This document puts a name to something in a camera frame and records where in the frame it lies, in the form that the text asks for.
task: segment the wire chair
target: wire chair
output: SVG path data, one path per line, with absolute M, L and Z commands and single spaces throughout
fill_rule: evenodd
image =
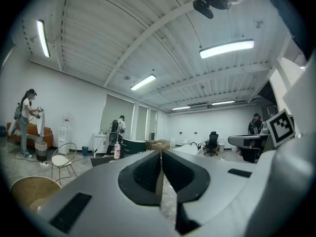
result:
M 51 162 L 52 167 L 51 167 L 51 179 L 53 179 L 53 167 L 56 166 L 58 167 L 58 171 L 59 171 L 59 179 L 57 179 L 56 181 L 59 180 L 59 184 L 61 186 L 61 178 L 60 178 L 60 169 L 66 167 L 70 176 L 68 177 L 63 177 L 63 178 L 69 178 L 72 177 L 71 173 L 68 169 L 68 166 L 70 166 L 73 169 L 73 172 L 75 174 L 75 176 L 77 177 L 74 168 L 72 166 L 72 160 L 74 159 L 75 155 L 77 153 L 77 146 L 74 143 L 66 143 L 62 146 L 60 146 L 58 149 L 55 150 L 55 152 L 53 153 L 52 157 L 51 157 Z

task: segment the striped cushion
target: striped cushion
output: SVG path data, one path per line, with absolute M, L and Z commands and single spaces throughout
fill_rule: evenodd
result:
M 15 130 L 14 135 L 20 136 L 22 135 L 21 131 L 19 130 Z M 26 134 L 26 138 L 30 139 L 30 140 L 40 140 L 40 138 L 36 135 L 32 135 L 32 134 Z

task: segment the fluorescent light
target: fluorescent light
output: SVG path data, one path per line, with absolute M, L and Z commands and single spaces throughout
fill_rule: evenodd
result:
M 14 50 L 14 47 L 15 47 L 15 45 L 11 48 L 11 50 L 10 50 L 10 51 L 8 52 L 8 54 L 6 55 L 4 61 L 2 62 L 2 66 L 1 66 L 1 67 L 3 67 L 3 66 L 5 65 L 6 61 L 9 59 L 11 53 L 12 53 L 13 50 Z
M 232 101 L 226 101 L 226 102 L 212 103 L 212 105 L 224 105 L 224 104 L 231 104 L 234 102 L 235 102 L 235 100 L 232 100 Z
M 189 109 L 190 106 L 185 106 L 185 107 L 177 107 L 177 108 L 172 108 L 173 111 L 176 111 L 176 110 L 183 110 L 183 109 Z
M 44 21 L 38 20 L 38 33 L 39 33 L 39 39 L 41 43 L 41 47 L 43 48 L 44 54 L 46 57 L 50 57 L 50 53 L 47 46 L 46 36 L 45 36 L 45 28 L 44 28 Z
M 154 75 L 150 75 L 146 79 L 144 79 L 141 82 L 139 82 L 138 84 L 136 84 L 135 86 L 131 87 L 131 90 L 137 90 L 141 86 L 144 86 L 145 84 L 148 84 L 149 82 L 151 82 L 155 79 L 156 79 L 156 77 Z
M 199 54 L 201 58 L 204 59 L 220 53 L 227 53 L 242 49 L 251 49 L 254 47 L 254 45 L 255 41 L 253 39 L 238 40 L 203 49 L 199 52 Z

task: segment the black office chair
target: black office chair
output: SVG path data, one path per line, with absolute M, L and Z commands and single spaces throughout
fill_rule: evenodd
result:
M 217 148 L 217 139 L 218 139 L 218 134 L 216 134 L 216 132 L 211 132 L 211 134 L 209 135 L 208 145 L 205 146 L 206 148 L 210 149 L 211 156 L 212 156 L 212 153 L 218 155 L 218 153 L 214 150 Z

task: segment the white cloth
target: white cloth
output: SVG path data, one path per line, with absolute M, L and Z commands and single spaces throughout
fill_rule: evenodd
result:
M 45 115 L 44 115 L 44 112 L 41 113 L 41 116 L 40 116 L 40 118 L 38 120 L 37 127 L 38 127 L 38 134 L 39 134 L 40 140 L 43 141 L 44 127 L 45 127 Z
M 119 135 L 124 134 L 124 133 L 121 133 L 121 132 L 120 132 L 121 129 L 123 129 L 123 130 L 125 131 L 126 125 L 125 125 L 125 121 L 124 121 L 123 119 L 119 118 L 119 119 L 118 119 L 118 133 L 119 133 Z
M 26 106 L 27 106 L 27 105 L 30 106 L 30 101 L 29 101 L 28 98 L 26 98 L 26 99 L 23 101 L 22 111 L 21 111 L 21 115 L 22 115 L 23 117 L 25 117 L 25 118 L 28 119 L 30 113 L 29 113 L 28 109 L 26 109 Z

